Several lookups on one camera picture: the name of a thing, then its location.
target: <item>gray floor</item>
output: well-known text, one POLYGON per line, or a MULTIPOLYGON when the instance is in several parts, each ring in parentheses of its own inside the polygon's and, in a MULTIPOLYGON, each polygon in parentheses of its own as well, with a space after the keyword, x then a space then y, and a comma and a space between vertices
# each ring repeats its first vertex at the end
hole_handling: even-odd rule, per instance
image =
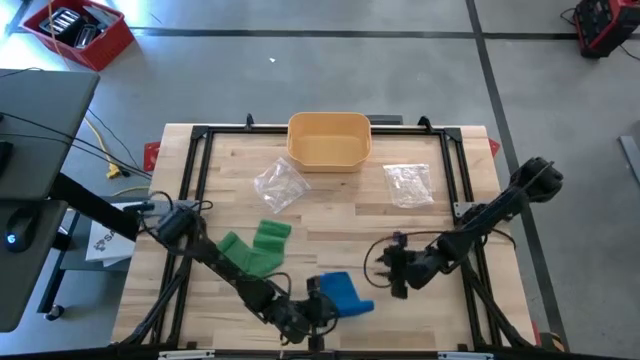
MULTIPOLYGON (((470 32, 464 0, 104 0, 130 26, 172 29, 358 30, 470 32)), ((27 15, 44 6, 35 0, 27 15)), ((570 0, 475 0, 485 32, 571 33, 558 14, 570 0)), ((13 9, 9 5, 0 5, 13 9)), ((640 42, 627 49, 640 54, 640 42)), ((565 187, 534 207, 537 228, 572 351, 639 358, 640 247, 634 218, 640 188, 616 141, 637 122, 640 63, 616 50, 588 61, 575 41, 488 40, 490 59, 518 160, 555 160, 565 187)), ((63 69, 33 36, 0 42, 0 67, 63 69)), ((87 71, 72 65, 73 70, 87 71)), ((140 161, 142 144, 160 139, 165 123, 285 123, 298 111, 428 115, 437 124, 480 124, 500 132, 473 39, 160 37, 139 35, 100 73, 91 108, 140 161)), ((80 136, 94 141, 83 125, 80 136)), ((126 153, 107 137, 111 150, 126 153)), ((504 152, 496 157, 502 185, 504 152)), ((106 166, 72 150, 64 171, 104 195, 144 185, 105 179, 106 166)), ((532 318, 544 317, 535 273, 518 221, 514 234, 532 318)), ((43 276, 48 276, 49 261, 43 276)), ((47 323, 34 314, 40 279, 18 328, 0 335, 0 353, 105 345, 123 276, 75 273, 58 302, 69 316, 47 323), (78 289, 83 289, 77 296, 78 289), (98 311, 86 309, 96 306, 98 311), (37 347, 27 334, 38 327, 37 347)))

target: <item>plastic bag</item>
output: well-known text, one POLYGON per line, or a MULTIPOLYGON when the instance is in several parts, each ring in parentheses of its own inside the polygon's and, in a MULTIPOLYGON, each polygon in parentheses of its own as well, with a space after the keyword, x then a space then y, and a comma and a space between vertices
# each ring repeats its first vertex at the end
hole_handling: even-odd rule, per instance
POLYGON ((311 186, 283 158, 278 158, 265 172, 253 179, 253 186, 275 214, 311 190, 311 186))
POLYGON ((385 165, 391 200, 401 208, 433 204, 433 189, 427 164, 385 165))

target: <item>blue towel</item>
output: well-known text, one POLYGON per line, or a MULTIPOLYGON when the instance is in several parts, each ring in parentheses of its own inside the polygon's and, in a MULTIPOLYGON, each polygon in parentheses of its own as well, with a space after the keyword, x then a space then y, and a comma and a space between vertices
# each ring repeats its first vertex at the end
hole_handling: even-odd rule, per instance
POLYGON ((373 301, 360 300, 351 277, 344 271, 320 275, 320 291, 336 304, 340 317, 360 315, 373 310, 373 301))

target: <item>red plastic crate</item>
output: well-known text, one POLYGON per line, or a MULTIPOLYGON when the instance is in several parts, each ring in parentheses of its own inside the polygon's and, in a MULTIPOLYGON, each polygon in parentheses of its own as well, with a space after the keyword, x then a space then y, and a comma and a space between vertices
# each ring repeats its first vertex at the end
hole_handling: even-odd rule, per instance
MULTIPOLYGON (((60 7, 66 7, 77 12, 81 16, 91 16, 82 8, 85 5, 93 5, 117 15, 118 20, 104 30, 102 34, 93 39, 93 41, 84 49, 76 49, 57 40, 56 42, 58 43, 58 48, 60 49, 62 56, 95 71, 100 71, 107 67, 113 59, 115 59, 122 51, 124 51, 124 49, 126 49, 127 46, 129 46, 129 44, 133 42, 133 34, 124 22, 124 15, 121 12, 92 1, 54 0, 52 8, 53 12, 55 12, 56 9, 60 7)), ((48 17, 49 9, 45 6, 31 18, 26 20, 22 24, 22 27, 35 35, 47 48, 49 48, 49 50, 57 53, 53 44, 53 39, 51 39, 51 35, 43 33, 39 28, 40 23, 48 17)))

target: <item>wooden table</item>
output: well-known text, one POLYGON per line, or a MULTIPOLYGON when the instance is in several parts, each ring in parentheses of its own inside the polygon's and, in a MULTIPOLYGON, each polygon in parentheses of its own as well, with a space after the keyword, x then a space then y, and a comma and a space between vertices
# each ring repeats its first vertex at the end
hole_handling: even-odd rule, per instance
MULTIPOLYGON (((490 200, 500 189, 486 130, 479 126, 465 126, 461 130, 475 198, 490 200)), ((166 126, 153 190, 164 190, 174 198, 178 196, 190 134, 191 125, 166 126)), ((453 227, 437 138, 376 135, 371 157, 361 172, 303 174, 312 190, 277 215, 257 196, 253 178, 278 157, 287 158, 286 136, 217 134, 213 144, 204 199, 212 201, 214 206, 203 212, 212 240, 219 241, 233 230, 251 245, 261 219, 291 224, 293 232, 279 271, 288 272, 293 278, 294 299, 306 297, 307 278, 324 272, 348 271, 360 298, 375 301, 373 312, 341 319, 336 330, 325 339, 327 349, 452 350, 459 343, 471 346, 459 270, 448 276, 436 276, 420 291, 410 289, 408 300, 391 297, 389 289, 372 287, 362 272, 363 258, 371 243, 394 230, 453 227), (382 166, 399 163, 429 164, 435 187, 433 205, 400 209, 391 204, 382 166)), ((194 162, 190 198, 195 192, 202 147, 199 146, 194 162)), ((433 236, 411 238, 410 247, 423 248, 432 239, 433 236)), ((492 234, 485 252, 498 305, 522 336, 533 342, 513 246, 500 235, 492 234)), ((156 300, 165 256, 165 249, 151 238, 138 238, 113 331, 114 341, 129 335, 156 300)), ((280 279, 276 282, 285 285, 280 279)), ((480 301, 477 302, 482 332, 488 341, 486 313, 480 301)), ((168 306, 164 335, 168 333, 172 314, 173 302, 168 306)), ((200 348, 279 349, 278 335, 274 326, 262 324, 245 309, 233 288, 207 267, 194 262, 181 344, 197 341, 200 348)), ((306 347, 305 341, 287 349, 306 350, 306 347)))

